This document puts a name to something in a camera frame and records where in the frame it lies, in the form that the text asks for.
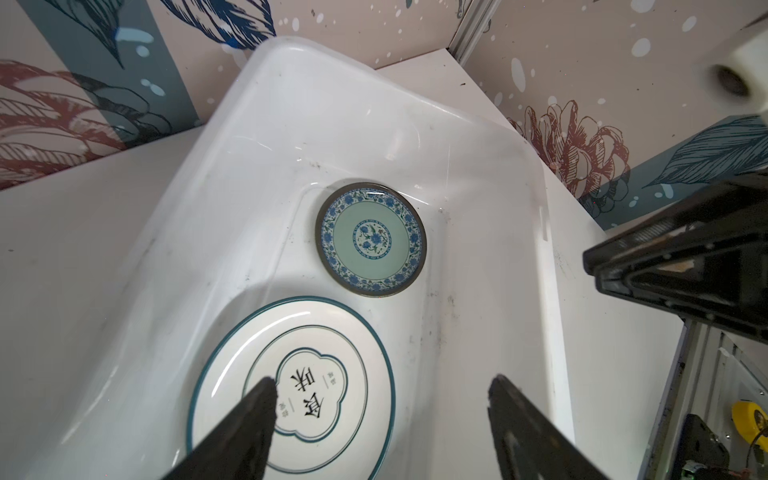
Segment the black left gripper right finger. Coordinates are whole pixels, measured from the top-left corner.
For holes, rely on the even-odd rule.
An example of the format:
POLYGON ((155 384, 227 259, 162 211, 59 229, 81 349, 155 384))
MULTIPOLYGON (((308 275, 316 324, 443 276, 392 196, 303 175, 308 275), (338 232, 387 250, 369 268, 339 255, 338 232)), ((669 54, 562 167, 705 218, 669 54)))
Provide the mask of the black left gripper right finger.
POLYGON ((506 376, 493 378, 488 416, 503 479, 603 479, 506 376))

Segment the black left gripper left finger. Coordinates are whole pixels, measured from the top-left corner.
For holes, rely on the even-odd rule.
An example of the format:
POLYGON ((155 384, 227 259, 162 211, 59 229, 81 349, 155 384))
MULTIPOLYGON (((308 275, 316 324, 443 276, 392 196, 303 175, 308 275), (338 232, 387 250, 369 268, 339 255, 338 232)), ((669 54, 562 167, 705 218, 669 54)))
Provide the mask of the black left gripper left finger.
POLYGON ((164 478, 262 479, 275 429, 276 405, 276 383, 265 377, 164 478))

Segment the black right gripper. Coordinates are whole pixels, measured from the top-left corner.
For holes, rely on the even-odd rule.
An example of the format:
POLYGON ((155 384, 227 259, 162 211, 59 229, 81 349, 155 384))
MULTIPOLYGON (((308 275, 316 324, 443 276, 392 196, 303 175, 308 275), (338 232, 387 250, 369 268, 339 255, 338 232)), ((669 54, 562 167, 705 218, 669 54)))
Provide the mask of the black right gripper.
POLYGON ((583 254, 605 295, 767 341, 767 176, 710 185, 583 254))

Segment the white plate black rim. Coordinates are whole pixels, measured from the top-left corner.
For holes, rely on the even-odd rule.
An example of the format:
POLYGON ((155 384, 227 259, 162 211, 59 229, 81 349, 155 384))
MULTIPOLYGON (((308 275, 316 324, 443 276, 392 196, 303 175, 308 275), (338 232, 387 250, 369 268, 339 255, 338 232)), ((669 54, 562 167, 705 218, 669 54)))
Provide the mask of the white plate black rim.
POLYGON ((282 299, 230 330, 191 396, 193 450, 264 377, 277 390, 268 479, 373 479, 392 437, 396 387, 370 323, 327 298, 282 299))

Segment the blue floral green plate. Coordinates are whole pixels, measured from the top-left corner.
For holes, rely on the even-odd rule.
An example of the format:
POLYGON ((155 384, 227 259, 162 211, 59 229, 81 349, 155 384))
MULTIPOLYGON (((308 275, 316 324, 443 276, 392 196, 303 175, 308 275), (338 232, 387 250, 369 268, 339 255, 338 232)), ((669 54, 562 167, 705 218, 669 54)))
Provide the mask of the blue floral green plate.
POLYGON ((427 236, 416 209, 377 183, 356 182, 333 191, 317 214, 314 239, 332 279, 361 296, 406 290, 426 263, 427 236))

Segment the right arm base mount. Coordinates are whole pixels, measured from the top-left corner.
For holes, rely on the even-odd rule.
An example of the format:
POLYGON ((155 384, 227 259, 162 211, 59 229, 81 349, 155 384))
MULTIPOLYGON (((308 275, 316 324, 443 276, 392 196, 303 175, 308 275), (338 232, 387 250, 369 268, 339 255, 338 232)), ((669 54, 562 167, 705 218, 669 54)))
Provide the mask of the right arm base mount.
POLYGON ((670 479, 734 479, 730 453, 706 423, 695 414, 685 418, 671 467, 670 479))

